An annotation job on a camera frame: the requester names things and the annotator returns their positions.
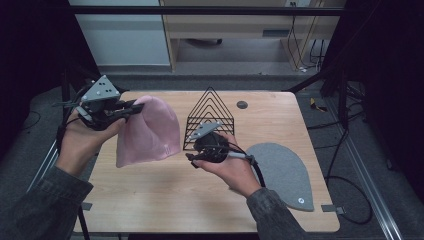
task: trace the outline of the person's left hand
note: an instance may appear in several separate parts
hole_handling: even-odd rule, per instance
[[[68,122],[76,118],[78,118],[78,112],[74,110]],[[100,150],[102,144],[118,134],[124,125],[125,119],[122,118],[112,123],[104,131],[94,131],[85,126],[81,120],[69,123],[62,140],[56,167],[71,175],[79,176],[89,160]]]

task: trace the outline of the hand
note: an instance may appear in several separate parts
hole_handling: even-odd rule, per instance
[[[68,122],[76,118],[78,118],[78,112],[75,110]],[[88,161],[100,150],[102,144],[115,136],[124,124],[125,119],[119,119],[104,131],[94,131],[85,126],[81,120],[69,123],[62,140],[56,167],[71,175],[79,176]]]
[[[226,138],[229,143],[237,145],[237,141],[233,135],[218,134]],[[246,198],[261,188],[250,163],[246,159],[227,157],[221,163],[212,163],[203,160],[194,160],[193,163],[203,170],[222,178],[232,190],[239,192]]]

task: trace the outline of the wire pyramid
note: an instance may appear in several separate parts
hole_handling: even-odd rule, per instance
[[[200,123],[221,122],[215,131],[234,135],[234,117],[212,87],[208,87],[187,117],[183,150],[193,150],[189,136]]]

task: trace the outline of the forearm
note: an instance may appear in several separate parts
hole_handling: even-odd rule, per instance
[[[310,239],[276,192],[261,188],[247,198],[247,205],[261,240]]]
[[[0,239],[66,239],[72,232],[78,207],[92,188],[90,183],[53,167],[30,192],[2,213]]]

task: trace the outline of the floor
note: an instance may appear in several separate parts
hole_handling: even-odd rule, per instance
[[[317,55],[316,49],[313,50],[313,55]],[[109,78],[120,87],[134,90],[205,90],[213,86],[218,93],[219,90],[280,91],[317,72],[315,67],[309,68],[306,72],[293,71],[288,63],[289,57],[279,40],[224,39],[221,45],[216,45],[214,41],[184,40],[180,43],[174,72],[152,71],[135,75],[121,73],[109,75]],[[305,63],[314,66],[309,60],[306,56]],[[319,93],[321,85],[322,82],[317,82],[296,94],[308,127],[336,121],[332,109],[337,96],[322,98]],[[355,83],[352,83],[352,86],[361,89],[361,86]],[[327,108],[327,111],[311,108],[311,98],[315,99],[316,106],[321,109]],[[58,99],[60,99],[59,89],[52,89],[34,98],[31,110],[37,112],[40,118],[37,114],[30,114],[25,125],[29,128],[22,131],[15,141],[14,148],[10,150],[5,161],[0,163],[2,189],[0,194],[4,200],[0,202],[0,207],[13,204],[25,193],[36,175],[42,159],[54,140],[54,126],[60,121],[60,110],[50,107]],[[356,99],[349,99],[348,104],[349,114],[362,111]],[[389,210],[389,217],[395,222],[394,226],[399,230],[399,234],[389,236],[390,234],[384,231],[384,221],[378,217],[378,212],[373,214],[367,224],[358,225],[346,220],[346,218],[356,221],[366,219],[369,212],[368,204],[361,191],[353,185],[339,179],[330,179],[329,191],[334,204],[344,207],[346,214],[344,217],[339,217],[341,228],[338,232],[311,233],[313,239],[424,239],[423,204],[414,195],[402,173],[387,168],[385,154],[372,129],[367,125],[366,116],[360,114],[352,119],[349,128],[348,138],[340,145],[335,158],[332,174],[349,179],[361,191],[366,190],[367,184],[364,184],[362,177],[358,175],[357,162],[354,159],[359,156],[378,189],[384,206]],[[342,128],[338,124],[309,130],[324,175],[327,174],[342,133]],[[71,239],[77,240],[83,237],[81,234],[74,234]],[[91,239],[119,238],[117,234],[93,234]]]

